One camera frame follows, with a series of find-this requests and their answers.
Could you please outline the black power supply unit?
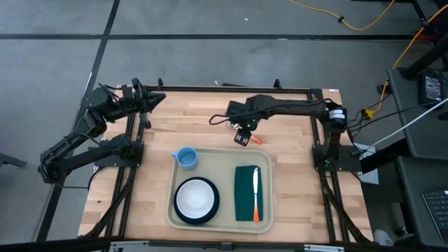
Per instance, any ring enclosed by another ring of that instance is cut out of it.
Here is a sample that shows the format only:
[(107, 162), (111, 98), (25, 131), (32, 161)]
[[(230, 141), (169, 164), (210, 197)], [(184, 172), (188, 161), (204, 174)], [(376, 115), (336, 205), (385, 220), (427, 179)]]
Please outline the black power supply unit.
[(434, 71), (422, 71), (417, 78), (418, 103), (428, 109), (445, 98), (444, 86), (440, 74)]

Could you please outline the beige plastic tray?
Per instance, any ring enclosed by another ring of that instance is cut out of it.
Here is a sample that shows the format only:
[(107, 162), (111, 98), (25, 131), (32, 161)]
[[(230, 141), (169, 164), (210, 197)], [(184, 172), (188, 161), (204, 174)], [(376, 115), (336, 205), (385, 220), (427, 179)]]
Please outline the beige plastic tray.
[[(168, 223), (178, 229), (240, 232), (262, 234), (268, 231), (274, 220), (274, 197), (272, 182), (272, 161), (260, 151), (245, 148), (195, 148), (198, 154), (196, 169), (187, 170), (174, 163), (171, 169), (166, 218)], [(263, 220), (236, 221), (234, 202), (235, 168), (256, 165), (261, 168), (263, 190)], [(204, 177), (212, 181), (220, 194), (217, 214), (203, 225), (184, 223), (175, 213), (173, 199), (178, 186), (191, 177)]]

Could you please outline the blue plastic mug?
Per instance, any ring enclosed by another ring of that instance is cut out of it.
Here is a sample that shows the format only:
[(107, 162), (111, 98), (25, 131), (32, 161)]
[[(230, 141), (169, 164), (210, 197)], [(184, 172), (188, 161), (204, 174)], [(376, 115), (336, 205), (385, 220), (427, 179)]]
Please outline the blue plastic mug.
[(184, 169), (192, 170), (196, 169), (198, 166), (197, 151), (191, 146), (184, 146), (178, 151), (173, 151), (171, 156), (175, 159), (176, 163)]

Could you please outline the white paper sheet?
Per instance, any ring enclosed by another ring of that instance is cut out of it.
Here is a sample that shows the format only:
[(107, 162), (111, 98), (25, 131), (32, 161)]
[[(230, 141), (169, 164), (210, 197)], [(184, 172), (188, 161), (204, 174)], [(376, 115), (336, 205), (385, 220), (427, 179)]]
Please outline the white paper sheet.
[[(358, 151), (357, 157), (359, 160), (367, 158), (376, 153), (375, 147), (369, 147), (368, 145), (364, 145), (361, 143), (354, 143), (353, 145)], [(353, 174), (361, 183), (379, 185), (378, 169), (374, 169), (367, 173), (364, 173), (363, 171), (355, 171)]]

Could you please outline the small white object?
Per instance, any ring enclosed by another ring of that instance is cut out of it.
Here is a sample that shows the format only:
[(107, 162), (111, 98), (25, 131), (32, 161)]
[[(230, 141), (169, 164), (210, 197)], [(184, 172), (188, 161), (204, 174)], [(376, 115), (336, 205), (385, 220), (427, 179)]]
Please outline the small white object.
[(388, 233), (384, 230), (375, 230), (373, 232), (373, 238), (376, 243), (381, 246), (393, 246), (394, 242)]

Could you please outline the silver aluminium extrusion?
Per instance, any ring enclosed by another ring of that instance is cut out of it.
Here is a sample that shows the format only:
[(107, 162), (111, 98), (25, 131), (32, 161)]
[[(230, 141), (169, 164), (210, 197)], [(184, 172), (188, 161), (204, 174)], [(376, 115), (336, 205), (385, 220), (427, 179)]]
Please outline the silver aluminium extrusion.
[(344, 247), (318, 244), (305, 244), (304, 252), (345, 252)]
[(110, 243), (108, 252), (123, 252), (125, 249), (149, 246), (149, 241), (114, 241)]

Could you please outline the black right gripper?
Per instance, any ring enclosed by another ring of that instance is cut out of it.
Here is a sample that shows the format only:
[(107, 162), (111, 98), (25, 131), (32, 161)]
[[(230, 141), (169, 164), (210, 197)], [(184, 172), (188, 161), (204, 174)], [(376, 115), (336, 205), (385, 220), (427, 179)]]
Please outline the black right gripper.
[(242, 126), (237, 129), (237, 135), (234, 141), (246, 146), (251, 140), (251, 131), (247, 128), (255, 128), (257, 121), (259, 121), (260, 113), (267, 107), (267, 95), (257, 94), (246, 99), (244, 111), (242, 112), (241, 121)]

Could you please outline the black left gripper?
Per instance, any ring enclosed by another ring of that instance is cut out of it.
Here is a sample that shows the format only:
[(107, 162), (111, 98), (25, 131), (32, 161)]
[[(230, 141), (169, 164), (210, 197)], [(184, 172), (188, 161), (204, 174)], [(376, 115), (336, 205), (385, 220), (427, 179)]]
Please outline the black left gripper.
[(143, 86), (138, 78), (132, 79), (132, 86), (122, 86), (122, 102), (127, 113), (139, 112), (141, 124), (145, 129), (151, 128), (147, 113), (153, 110), (166, 98), (165, 93), (151, 92)]

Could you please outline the black aluminium table frame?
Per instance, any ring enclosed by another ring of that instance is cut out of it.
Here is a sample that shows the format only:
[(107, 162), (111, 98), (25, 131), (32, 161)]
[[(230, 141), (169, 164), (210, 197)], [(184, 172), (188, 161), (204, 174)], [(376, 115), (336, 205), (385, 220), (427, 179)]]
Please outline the black aluminium table frame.
[(234, 133), (209, 118), (223, 112), (231, 99), (239, 102), (260, 93), (254, 87), (162, 86), (166, 99), (151, 116), (152, 128), (143, 133), (146, 150), (136, 182), (124, 236), (76, 238), (0, 246), (0, 252), (90, 252), (109, 249), (111, 242), (149, 241), (149, 246), (219, 249), (232, 242), (236, 249), (303, 251), (305, 244), (344, 247), (345, 252), (431, 252), (373, 243), (330, 240), (324, 214), (320, 177), (311, 147), (323, 140), (322, 127), (312, 119), (279, 117), (262, 126), (260, 150), (271, 158), (274, 222), (262, 234), (203, 232), (172, 227), (165, 217), (172, 175), (171, 149), (188, 144), (200, 147), (234, 146)]

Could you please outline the orange-handled metal fork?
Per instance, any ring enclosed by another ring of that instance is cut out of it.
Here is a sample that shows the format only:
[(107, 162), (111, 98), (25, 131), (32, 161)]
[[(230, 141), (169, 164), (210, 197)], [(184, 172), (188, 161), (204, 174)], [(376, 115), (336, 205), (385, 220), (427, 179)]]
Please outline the orange-handled metal fork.
[[(227, 122), (227, 123), (226, 123), (226, 126), (229, 127), (230, 129), (233, 129), (233, 130), (236, 131), (235, 136), (237, 135), (237, 129), (238, 129), (239, 127), (242, 127), (242, 126), (240, 126), (240, 125), (237, 124), (237, 123), (231, 123), (231, 122)], [(251, 136), (246, 136), (246, 137), (250, 137), (250, 138), (251, 138), (250, 141), (252, 141), (252, 142), (254, 142), (254, 143), (256, 143), (256, 144), (259, 144), (259, 145), (263, 144), (263, 141), (262, 141), (260, 138), (258, 138), (258, 137), (256, 137), (256, 136), (253, 136), (252, 133), (251, 133)]]

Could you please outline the black laptop keyboard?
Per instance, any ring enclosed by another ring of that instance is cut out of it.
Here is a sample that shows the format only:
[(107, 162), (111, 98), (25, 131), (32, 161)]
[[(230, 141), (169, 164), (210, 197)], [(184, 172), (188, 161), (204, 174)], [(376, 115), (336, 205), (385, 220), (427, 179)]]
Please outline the black laptop keyboard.
[(422, 196), (437, 233), (448, 244), (448, 190), (423, 192)]

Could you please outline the white bowl with dark rim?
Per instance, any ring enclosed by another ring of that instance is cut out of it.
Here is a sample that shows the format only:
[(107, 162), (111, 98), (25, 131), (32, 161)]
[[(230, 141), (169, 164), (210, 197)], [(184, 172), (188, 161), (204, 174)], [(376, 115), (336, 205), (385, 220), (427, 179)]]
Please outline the white bowl with dark rim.
[[(185, 216), (179, 211), (179, 209), (178, 209), (178, 207), (177, 207), (177, 204), (176, 204), (176, 196), (177, 196), (177, 192), (178, 192), (179, 188), (180, 188), (185, 182), (190, 181), (190, 180), (194, 180), (194, 179), (199, 179), (199, 180), (202, 180), (202, 181), (205, 181), (206, 183), (208, 183), (209, 186), (212, 188), (213, 193), (214, 193), (214, 203), (213, 203), (213, 207), (212, 207), (212, 209), (210, 210), (210, 212), (209, 212), (206, 216), (204, 216), (204, 217), (202, 217), (202, 218), (198, 218), (198, 219), (191, 219), (191, 218), (187, 218), (187, 217), (185, 217)], [(185, 181), (183, 181), (183, 182), (178, 186), (178, 188), (175, 190), (175, 193), (174, 193), (174, 199), (173, 199), (173, 207), (174, 207), (174, 211), (175, 211), (176, 215), (177, 215), (177, 216), (178, 216), (184, 223), (187, 223), (187, 224), (189, 224), (189, 225), (203, 225), (203, 224), (209, 222), (209, 221), (210, 221), (210, 220), (217, 214), (220, 203), (221, 203), (221, 196), (220, 196), (219, 191), (218, 191), (217, 187), (215, 186), (215, 184), (214, 184), (212, 181), (210, 181), (209, 179), (204, 178), (204, 177), (200, 177), (200, 176), (191, 177), (191, 178), (188, 178), (188, 179), (186, 179)]]

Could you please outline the grey desk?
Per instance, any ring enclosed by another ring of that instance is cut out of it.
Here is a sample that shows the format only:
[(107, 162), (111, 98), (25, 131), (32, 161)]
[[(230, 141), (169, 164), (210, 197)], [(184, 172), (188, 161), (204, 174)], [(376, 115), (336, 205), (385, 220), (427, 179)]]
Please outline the grey desk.
[(417, 80), (406, 80), (399, 70), (387, 72), (395, 105), (400, 111), (403, 130), (410, 155), (415, 158), (448, 160), (448, 120), (438, 116), (448, 113), (448, 91), (444, 92), (444, 104), (430, 111), (418, 103)]
[(448, 250), (448, 244), (441, 240), (422, 196), (422, 193), (448, 190), (448, 161), (398, 157), (396, 166), (417, 244)]

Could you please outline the dark green cloth napkin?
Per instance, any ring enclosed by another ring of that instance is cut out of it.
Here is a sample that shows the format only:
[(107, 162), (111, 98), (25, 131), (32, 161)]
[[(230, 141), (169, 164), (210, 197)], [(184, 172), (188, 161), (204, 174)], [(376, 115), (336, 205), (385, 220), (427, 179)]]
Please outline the dark green cloth napkin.
[(257, 172), (258, 220), (263, 220), (263, 182), (261, 168), (256, 165), (236, 167), (234, 171), (234, 210), (236, 221), (253, 221), (255, 193), (254, 174)]

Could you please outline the orange-handled metal knife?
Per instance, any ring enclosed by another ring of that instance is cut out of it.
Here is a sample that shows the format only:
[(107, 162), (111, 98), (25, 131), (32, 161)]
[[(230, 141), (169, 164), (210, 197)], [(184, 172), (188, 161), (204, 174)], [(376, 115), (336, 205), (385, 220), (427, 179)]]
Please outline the orange-handled metal knife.
[(253, 196), (254, 196), (254, 207), (253, 207), (253, 222), (257, 223), (259, 221), (258, 213), (258, 168), (253, 171)]

